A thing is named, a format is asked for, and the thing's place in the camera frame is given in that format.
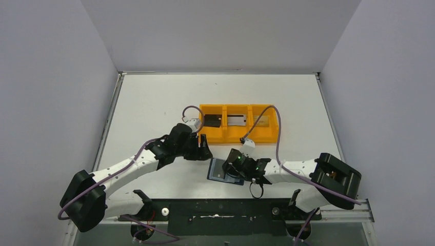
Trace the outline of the blue leather card holder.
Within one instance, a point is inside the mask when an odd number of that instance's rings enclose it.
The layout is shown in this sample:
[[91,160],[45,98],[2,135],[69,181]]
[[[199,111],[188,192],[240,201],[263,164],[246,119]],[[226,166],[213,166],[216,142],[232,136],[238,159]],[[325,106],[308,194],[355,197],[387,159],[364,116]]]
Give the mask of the blue leather card holder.
[[243,186],[244,181],[226,174],[223,170],[224,160],[212,158],[208,169],[207,179],[211,181],[229,183],[233,185]]

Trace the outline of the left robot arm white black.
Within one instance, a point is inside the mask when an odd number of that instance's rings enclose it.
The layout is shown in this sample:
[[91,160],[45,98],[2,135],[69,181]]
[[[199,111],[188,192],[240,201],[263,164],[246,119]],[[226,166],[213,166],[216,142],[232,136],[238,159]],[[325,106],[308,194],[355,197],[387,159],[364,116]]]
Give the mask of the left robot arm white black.
[[61,198],[58,219],[71,220],[80,232],[87,232],[107,217],[138,214],[146,202],[141,190],[128,192],[118,201],[111,200],[110,196],[178,157],[189,161],[211,159],[206,134],[193,129],[193,125],[178,123],[169,134],[146,141],[136,154],[113,166],[92,173],[77,172]]

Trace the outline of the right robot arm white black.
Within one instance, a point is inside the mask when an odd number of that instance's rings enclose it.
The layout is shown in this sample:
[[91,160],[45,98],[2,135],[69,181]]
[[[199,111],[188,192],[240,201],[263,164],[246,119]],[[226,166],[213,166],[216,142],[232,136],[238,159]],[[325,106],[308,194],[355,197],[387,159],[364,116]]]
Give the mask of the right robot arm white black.
[[235,178],[258,185],[301,183],[291,206],[308,213],[326,205],[352,210],[357,200],[362,175],[359,171],[329,153],[305,161],[278,162],[276,159],[253,159],[231,149],[223,163],[223,171]]

